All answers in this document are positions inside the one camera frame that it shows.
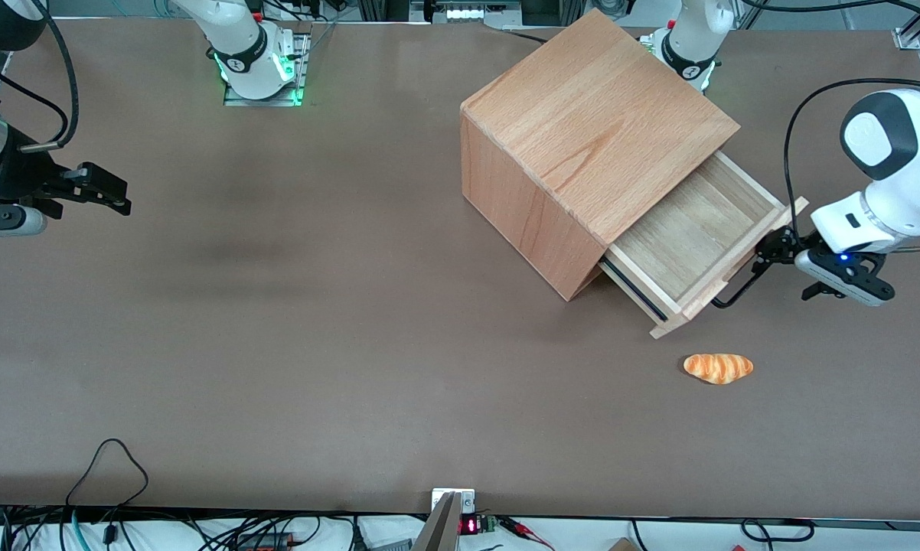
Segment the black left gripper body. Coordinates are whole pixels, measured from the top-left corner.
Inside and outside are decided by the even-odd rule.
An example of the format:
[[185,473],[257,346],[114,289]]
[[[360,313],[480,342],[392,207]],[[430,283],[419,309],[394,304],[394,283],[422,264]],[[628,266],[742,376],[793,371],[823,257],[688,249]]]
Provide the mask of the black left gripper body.
[[794,265],[797,257],[814,243],[814,231],[800,234],[793,229],[775,231],[775,262],[782,265]]

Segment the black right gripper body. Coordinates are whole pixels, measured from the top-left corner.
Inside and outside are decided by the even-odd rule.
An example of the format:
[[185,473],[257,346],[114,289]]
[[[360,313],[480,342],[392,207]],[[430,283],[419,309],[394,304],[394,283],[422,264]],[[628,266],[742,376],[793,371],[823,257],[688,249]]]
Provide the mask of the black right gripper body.
[[8,140],[0,154],[0,204],[19,204],[39,210],[44,216],[60,220],[64,206],[57,202],[57,186],[64,181],[67,168],[55,163],[48,152],[25,154],[23,145],[33,145],[34,140],[8,129]]

